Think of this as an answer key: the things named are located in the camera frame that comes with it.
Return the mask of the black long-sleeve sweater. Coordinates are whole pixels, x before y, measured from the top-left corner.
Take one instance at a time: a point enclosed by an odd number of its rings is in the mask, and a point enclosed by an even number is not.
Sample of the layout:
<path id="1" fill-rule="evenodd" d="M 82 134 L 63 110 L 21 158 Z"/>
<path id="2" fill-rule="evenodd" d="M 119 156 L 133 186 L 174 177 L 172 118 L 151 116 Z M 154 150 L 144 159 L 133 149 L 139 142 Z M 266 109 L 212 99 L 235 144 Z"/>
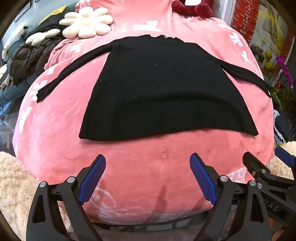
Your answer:
<path id="1" fill-rule="evenodd" d="M 220 60 L 195 43 L 142 35 L 97 47 L 40 89 L 43 101 L 70 74 L 107 54 L 93 88 L 79 137 L 115 142 L 200 128 L 258 135 L 247 105 L 232 82 L 268 93 L 252 71 Z"/>

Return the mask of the beige fluffy rug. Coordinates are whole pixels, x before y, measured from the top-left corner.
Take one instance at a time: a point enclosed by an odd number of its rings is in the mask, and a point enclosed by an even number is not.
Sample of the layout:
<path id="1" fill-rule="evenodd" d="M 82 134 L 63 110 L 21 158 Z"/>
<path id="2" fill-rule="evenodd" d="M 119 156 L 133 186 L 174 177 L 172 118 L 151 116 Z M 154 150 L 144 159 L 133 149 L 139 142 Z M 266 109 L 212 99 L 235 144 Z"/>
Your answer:
<path id="1" fill-rule="evenodd" d="M 1 152 L 1 212 L 21 240 L 26 240 L 27 221 L 37 180 L 14 156 Z"/>

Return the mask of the purple orchid flowers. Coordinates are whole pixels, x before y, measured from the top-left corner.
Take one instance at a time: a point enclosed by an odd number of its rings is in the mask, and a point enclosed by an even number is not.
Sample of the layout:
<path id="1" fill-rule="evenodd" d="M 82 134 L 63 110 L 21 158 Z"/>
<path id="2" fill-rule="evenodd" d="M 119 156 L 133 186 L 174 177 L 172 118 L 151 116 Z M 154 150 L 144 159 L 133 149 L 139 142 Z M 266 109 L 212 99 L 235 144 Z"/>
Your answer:
<path id="1" fill-rule="evenodd" d="M 290 86 L 291 89 L 293 89 L 293 78 L 289 72 L 287 65 L 285 64 L 284 59 L 281 56 L 276 56 L 276 61 L 280 65 L 280 67 L 285 75 L 285 78 L 288 82 L 288 85 Z"/>

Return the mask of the dark brown puffer jacket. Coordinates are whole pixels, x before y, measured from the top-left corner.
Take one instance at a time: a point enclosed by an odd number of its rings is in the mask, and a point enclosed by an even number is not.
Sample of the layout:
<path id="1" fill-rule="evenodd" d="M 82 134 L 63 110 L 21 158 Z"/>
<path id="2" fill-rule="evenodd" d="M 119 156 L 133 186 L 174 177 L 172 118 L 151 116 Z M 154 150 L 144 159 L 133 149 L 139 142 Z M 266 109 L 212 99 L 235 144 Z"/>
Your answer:
<path id="1" fill-rule="evenodd" d="M 36 46 L 23 43 L 11 57 L 10 77 L 13 85 L 19 85 L 23 80 L 35 75 L 38 77 L 45 70 L 52 50 L 63 40 L 62 37 L 44 39 Z"/>

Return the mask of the white daisy flower pillow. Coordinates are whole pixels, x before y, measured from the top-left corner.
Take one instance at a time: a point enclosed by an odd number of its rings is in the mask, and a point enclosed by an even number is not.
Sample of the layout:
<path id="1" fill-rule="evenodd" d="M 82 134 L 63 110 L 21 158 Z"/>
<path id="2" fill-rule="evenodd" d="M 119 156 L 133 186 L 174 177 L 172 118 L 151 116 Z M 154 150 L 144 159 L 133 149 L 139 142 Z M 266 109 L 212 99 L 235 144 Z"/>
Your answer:
<path id="1" fill-rule="evenodd" d="M 93 9 L 90 6 L 81 8 L 79 12 L 66 13 L 59 24 L 66 26 L 62 35 L 67 39 L 81 39 L 104 36 L 111 31 L 113 18 L 107 8 Z"/>

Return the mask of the dark red plush toy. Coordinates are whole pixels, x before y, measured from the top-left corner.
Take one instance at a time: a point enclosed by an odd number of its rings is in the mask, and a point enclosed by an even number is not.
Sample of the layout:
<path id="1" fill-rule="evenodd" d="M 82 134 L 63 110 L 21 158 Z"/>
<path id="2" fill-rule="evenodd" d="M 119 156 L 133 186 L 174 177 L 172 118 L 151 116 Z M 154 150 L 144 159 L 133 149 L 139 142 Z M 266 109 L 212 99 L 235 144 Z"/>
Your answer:
<path id="1" fill-rule="evenodd" d="M 172 1 L 171 7 L 179 15 L 199 16 L 208 19 L 213 16 L 214 4 L 214 0 Z"/>

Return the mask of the yellow flower wall painting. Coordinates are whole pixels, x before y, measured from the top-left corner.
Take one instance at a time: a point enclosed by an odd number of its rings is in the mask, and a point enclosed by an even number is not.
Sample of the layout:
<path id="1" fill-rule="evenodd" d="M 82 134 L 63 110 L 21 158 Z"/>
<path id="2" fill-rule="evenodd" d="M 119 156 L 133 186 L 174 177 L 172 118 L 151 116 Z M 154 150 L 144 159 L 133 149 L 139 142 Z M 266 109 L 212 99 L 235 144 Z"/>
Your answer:
<path id="1" fill-rule="evenodd" d="M 282 52 L 288 26 L 278 11 L 268 2 L 261 1 L 250 49 L 263 75 L 271 75 Z"/>

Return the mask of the red brick wall panel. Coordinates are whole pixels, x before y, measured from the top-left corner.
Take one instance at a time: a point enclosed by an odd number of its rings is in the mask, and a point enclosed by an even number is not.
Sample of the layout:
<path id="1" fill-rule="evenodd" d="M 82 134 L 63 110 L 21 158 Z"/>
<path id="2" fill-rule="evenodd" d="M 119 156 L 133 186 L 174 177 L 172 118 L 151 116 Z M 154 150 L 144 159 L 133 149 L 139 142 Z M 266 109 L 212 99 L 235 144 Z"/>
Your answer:
<path id="1" fill-rule="evenodd" d="M 231 27 L 249 44 L 255 31 L 260 0 L 236 0 Z"/>

